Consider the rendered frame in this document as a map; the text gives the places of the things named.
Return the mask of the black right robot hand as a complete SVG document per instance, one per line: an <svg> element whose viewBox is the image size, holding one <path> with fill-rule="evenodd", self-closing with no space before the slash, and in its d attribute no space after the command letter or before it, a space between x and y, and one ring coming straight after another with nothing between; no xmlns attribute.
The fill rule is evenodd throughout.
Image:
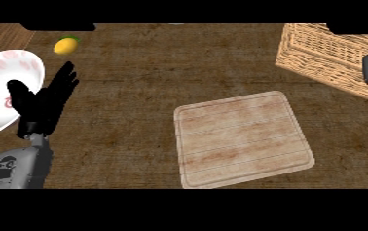
<svg viewBox="0 0 368 231"><path fill-rule="evenodd" d="M362 78L365 84L368 85L368 55L362 58Z"/></svg>

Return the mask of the black appliance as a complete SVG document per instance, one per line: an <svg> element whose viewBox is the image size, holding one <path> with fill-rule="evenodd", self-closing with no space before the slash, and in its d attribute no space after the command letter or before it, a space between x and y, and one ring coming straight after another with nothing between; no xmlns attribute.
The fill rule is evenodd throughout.
<svg viewBox="0 0 368 231"><path fill-rule="evenodd" d="M22 27L30 31L94 31L92 23L22 23Z"/></svg>

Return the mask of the yellow lemon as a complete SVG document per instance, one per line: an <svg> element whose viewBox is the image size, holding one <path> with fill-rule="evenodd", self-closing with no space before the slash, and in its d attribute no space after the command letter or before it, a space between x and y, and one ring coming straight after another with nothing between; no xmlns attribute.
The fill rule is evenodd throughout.
<svg viewBox="0 0 368 231"><path fill-rule="evenodd" d="M54 44L53 52L57 55L69 55L78 49L79 38L76 36L64 36Z"/></svg>

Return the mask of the black box-shaped object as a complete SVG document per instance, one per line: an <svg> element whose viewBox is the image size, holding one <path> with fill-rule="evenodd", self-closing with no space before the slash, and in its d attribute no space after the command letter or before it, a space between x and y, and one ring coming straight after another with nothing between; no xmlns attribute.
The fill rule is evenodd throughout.
<svg viewBox="0 0 368 231"><path fill-rule="evenodd" d="M326 24L334 34L368 34L368 25L357 23L334 23Z"/></svg>

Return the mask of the wicker basket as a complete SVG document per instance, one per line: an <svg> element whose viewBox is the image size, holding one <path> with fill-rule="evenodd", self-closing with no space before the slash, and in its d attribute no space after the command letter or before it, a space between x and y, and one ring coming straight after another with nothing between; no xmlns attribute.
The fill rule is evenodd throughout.
<svg viewBox="0 0 368 231"><path fill-rule="evenodd" d="M368 34L335 35L323 23L287 23L275 65L347 93L368 99L362 58Z"/></svg>

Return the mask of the pale wooden cutting board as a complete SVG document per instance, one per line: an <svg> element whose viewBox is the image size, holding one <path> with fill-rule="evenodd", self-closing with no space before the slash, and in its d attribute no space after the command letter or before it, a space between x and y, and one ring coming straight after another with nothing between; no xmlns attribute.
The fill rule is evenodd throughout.
<svg viewBox="0 0 368 231"><path fill-rule="evenodd" d="M178 107L181 185L210 189L315 165L285 95L270 91Z"/></svg>

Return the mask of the white pink-patterned plate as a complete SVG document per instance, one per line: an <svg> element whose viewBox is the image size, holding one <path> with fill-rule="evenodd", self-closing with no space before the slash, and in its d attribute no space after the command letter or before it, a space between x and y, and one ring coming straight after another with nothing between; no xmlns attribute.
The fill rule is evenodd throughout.
<svg viewBox="0 0 368 231"><path fill-rule="evenodd" d="M36 93L42 86L44 65L39 57L26 50L0 52L0 132L14 123L20 114L11 106L7 82L19 80Z"/></svg>

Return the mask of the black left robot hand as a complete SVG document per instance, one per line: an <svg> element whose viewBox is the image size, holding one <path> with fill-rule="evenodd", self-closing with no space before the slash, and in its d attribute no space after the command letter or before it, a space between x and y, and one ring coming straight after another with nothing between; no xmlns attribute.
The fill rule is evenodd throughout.
<svg viewBox="0 0 368 231"><path fill-rule="evenodd" d="M19 138L26 138L32 134L51 135L64 104L79 84L73 68L73 63L67 61L58 69L48 86L41 88L36 93L29 90L22 81L10 80L7 82L11 106L20 114Z"/></svg>

